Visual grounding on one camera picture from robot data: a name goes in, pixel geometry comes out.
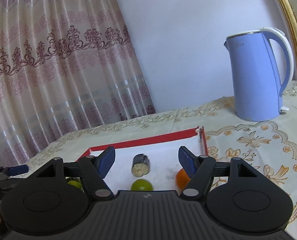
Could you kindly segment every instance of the floral curtain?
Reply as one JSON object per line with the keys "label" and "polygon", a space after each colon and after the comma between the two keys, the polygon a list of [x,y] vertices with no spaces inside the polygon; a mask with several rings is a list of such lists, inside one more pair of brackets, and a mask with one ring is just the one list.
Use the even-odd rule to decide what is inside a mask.
{"label": "floral curtain", "polygon": [[0,0],[0,165],[154,112],[116,0]]}

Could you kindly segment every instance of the white wall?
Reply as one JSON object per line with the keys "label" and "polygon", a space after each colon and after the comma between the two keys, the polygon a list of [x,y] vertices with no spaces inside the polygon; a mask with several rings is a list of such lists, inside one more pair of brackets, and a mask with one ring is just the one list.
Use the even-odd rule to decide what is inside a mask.
{"label": "white wall", "polygon": [[157,112],[233,95],[226,36],[264,26],[286,31],[275,0],[117,1]]}

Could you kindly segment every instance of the blue kettle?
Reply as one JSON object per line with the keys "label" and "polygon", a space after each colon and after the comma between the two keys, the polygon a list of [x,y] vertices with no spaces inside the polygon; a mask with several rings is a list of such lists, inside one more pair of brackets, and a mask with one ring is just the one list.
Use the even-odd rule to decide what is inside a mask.
{"label": "blue kettle", "polygon": [[[284,51],[287,70],[281,83],[269,40],[275,40]],[[283,91],[293,78],[294,55],[285,34],[264,27],[228,36],[224,43],[232,65],[236,115],[253,122],[277,117],[283,106]]]}

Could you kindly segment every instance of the table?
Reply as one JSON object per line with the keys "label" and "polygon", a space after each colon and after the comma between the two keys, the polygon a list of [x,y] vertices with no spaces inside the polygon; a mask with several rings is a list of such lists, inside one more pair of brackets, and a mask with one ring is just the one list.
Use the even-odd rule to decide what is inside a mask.
{"label": "table", "polygon": [[[239,156],[253,165],[293,200],[294,211],[286,228],[297,239],[297,81],[283,96],[287,113],[266,122],[247,122],[234,112],[234,98],[223,97],[198,107],[186,107],[113,124],[67,133],[27,164],[26,177],[53,157],[76,161],[88,147],[146,138],[204,126],[208,153],[218,161]],[[214,180],[213,187],[227,178]]]}

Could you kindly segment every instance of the orange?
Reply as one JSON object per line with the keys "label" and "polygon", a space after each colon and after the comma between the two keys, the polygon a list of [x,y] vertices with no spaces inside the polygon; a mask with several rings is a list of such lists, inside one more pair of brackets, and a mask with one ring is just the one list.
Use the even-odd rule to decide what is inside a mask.
{"label": "orange", "polygon": [[190,178],[188,177],[184,169],[180,169],[179,172],[176,174],[175,181],[176,181],[177,187],[182,192],[182,190],[185,188],[187,183],[190,181]]}

